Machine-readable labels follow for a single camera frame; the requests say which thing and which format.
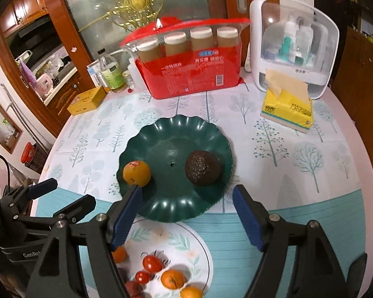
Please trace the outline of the dark avocado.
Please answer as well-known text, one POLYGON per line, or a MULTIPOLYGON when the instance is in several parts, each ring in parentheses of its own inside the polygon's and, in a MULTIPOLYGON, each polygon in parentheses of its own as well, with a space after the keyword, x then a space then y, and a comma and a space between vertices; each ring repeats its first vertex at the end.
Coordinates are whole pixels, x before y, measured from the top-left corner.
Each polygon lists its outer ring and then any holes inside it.
POLYGON ((213 184, 222 172, 217 157, 208 151, 196 150, 189 154, 185 162, 185 174, 195 186, 213 184))

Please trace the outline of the white cosmetic storage box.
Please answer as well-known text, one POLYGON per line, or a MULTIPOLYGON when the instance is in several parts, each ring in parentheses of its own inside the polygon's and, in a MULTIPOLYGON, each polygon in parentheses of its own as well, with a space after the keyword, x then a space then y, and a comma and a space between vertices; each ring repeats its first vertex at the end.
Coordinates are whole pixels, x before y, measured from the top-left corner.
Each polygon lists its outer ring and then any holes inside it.
POLYGON ((340 32, 322 11, 298 0, 253 0, 249 63, 254 83, 268 88, 269 70, 305 82, 316 100, 329 83, 340 32))

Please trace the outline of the red lychee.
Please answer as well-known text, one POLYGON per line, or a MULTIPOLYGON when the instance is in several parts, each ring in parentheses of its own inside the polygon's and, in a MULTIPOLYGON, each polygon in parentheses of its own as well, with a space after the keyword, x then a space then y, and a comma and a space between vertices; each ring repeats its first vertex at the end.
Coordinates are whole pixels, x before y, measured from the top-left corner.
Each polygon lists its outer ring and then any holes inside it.
POLYGON ((141 288, 140 284, 135 281, 127 281, 125 283, 125 287, 130 298, 143 298, 143 289, 141 288))

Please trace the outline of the red lidded container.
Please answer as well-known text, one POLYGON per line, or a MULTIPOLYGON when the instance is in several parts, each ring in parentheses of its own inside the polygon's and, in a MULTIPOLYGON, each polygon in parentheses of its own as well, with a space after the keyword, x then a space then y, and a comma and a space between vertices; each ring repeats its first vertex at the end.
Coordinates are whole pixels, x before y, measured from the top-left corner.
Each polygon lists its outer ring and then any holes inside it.
POLYGON ((29 163, 33 159, 35 152, 36 152, 35 145, 28 142, 25 145, 25 148, 23 149, 21 159, 20 159, 21 163, 24 163, 24 164, 29 163))

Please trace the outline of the white blue small box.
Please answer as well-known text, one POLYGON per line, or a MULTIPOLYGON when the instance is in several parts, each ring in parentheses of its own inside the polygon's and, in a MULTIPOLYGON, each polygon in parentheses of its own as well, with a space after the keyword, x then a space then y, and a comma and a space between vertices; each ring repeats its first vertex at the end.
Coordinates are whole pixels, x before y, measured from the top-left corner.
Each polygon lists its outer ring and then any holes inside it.
POLYGON ((107 83, 102 76, 101 67, 98 60, 88 64, 87 73, 89 73, 89 76, 96 87, 107 87, 107 83))

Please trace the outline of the small red cherry tomato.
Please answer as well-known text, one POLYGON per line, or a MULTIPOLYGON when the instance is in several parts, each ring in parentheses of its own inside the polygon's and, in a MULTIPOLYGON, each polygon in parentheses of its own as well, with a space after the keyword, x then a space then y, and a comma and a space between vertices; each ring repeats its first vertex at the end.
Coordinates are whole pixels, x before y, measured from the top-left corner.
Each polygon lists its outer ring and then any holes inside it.
POLYGON ((140 285, 146 285, 151 281, 151 275, 145 270, 140 270, 135 274, 135 281, 140 285))

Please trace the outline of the small orange tangerine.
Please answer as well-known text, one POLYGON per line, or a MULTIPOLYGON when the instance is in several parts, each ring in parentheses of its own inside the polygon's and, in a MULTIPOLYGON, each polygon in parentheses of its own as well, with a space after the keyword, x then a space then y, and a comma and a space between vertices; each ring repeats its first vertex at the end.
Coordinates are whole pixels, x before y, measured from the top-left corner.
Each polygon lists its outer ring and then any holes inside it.
POLYGON ((127 259, 128 254, 127 254, 127 251, 125 250, 124 246, 118 246, 117 249, 115 249, 115 251, 113 251, 112 257, 113 257, 114 262, 116 264, 120 264, 127 259))

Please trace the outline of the small glass jar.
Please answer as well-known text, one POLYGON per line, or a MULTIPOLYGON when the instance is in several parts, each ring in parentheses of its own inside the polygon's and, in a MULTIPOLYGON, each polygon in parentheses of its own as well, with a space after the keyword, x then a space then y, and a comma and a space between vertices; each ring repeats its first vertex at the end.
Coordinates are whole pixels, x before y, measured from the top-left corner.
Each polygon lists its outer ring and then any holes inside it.
POLYGON ((122 76, 127 83, 128 90, 133 91, 135 89, 135 83, 129 70, 123 71, 122 76))

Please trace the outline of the green label glass bottle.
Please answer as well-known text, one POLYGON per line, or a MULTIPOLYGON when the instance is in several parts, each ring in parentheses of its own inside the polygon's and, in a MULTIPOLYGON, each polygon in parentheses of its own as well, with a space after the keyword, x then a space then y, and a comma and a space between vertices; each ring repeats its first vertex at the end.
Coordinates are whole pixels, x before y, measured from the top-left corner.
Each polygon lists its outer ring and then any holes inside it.
POLYGON ((117 60, 110 56, 105 48, 98 50, 99 67, 103 79, 106 81, 107 86, 113 92, 121 92, 127 84, 125 78, 122 76, 117 60))

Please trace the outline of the yellow cardboard box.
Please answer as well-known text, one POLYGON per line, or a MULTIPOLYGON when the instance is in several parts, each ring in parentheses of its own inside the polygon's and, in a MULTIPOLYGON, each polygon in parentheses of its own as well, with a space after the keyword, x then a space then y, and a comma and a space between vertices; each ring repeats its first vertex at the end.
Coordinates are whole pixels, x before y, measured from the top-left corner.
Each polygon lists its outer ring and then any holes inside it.
POLYGON ((95 87, 75 96, 67 110, 76 116, 85 112, 96 110, 106 97, 103 87, 95 87))

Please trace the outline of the large yellow-orange fruit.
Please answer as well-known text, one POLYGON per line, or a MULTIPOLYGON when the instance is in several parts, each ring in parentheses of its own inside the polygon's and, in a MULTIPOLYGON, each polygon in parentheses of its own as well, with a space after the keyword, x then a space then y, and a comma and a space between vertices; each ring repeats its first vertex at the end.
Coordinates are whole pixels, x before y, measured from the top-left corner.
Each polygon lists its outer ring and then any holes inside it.
POLYGON ((128 185, 144 187, 151 179, 151 169, 144 161, 131 161, 123 168, 122 178, 128 185))

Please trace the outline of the red paper cup pack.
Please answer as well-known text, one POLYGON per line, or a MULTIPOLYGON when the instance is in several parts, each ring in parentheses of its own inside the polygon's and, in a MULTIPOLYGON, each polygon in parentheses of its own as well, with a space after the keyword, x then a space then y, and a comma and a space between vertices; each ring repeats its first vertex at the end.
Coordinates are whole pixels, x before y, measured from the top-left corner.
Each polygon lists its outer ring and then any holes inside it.
POLYGON ((151 95, 167 99, 235 87, 246 18, 182 21, 163 17, 121 42, 131 53, 151 95))

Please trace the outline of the dark green scalloped plate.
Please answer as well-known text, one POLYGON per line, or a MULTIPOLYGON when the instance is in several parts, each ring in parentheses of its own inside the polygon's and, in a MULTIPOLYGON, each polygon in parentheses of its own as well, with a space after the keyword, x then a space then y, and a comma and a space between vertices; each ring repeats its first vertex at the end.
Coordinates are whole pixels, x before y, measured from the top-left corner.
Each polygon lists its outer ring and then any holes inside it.
POLYGON ((139 214, 164 223, 192 219, 213 207, 222 199, 233 173, 228 139, 215 124, 198 116, 160 118, 129 139, 118 160, 120 194, 129 189, 122 170, 135 160, 144 161, 151 170, 151 179, 142 188, 139 214), (219 161, 218 178, 206 186, 197 186, 187 178, 185 164, 193 151, 207 151, 219 161))

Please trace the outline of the small orange kumquat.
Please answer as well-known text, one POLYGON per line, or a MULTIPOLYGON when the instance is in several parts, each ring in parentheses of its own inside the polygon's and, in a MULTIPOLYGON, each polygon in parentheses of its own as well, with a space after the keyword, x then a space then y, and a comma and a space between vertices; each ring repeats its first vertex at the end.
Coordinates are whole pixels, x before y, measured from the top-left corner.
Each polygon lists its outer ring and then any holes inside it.
POLYGON ((181 290, 180 297, 181 298, 202 298, 203 291, 194 286, 187 286, 181 290))

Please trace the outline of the white floral plate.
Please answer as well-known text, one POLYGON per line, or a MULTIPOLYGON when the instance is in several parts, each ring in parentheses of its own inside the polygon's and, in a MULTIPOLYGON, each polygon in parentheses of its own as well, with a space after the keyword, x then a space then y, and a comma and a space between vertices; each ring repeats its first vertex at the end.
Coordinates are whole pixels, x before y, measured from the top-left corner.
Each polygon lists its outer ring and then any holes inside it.
POLYGON ((145 297, 179 297, 180 289, 168 289, 161 281, 162 273, 172 269, 185 276, 184 286, 193 286, 207 294, 213 279, 213 260, 211 253, 200 237, 188 225, 161 223, 138 217, 123 245, 125 260, 116 266, 122 276, 135 280, 139 271, 146 271, 143 258, 155 256, 163 265, 160 272, 151 276, 151 281, 141 285, 145 297))

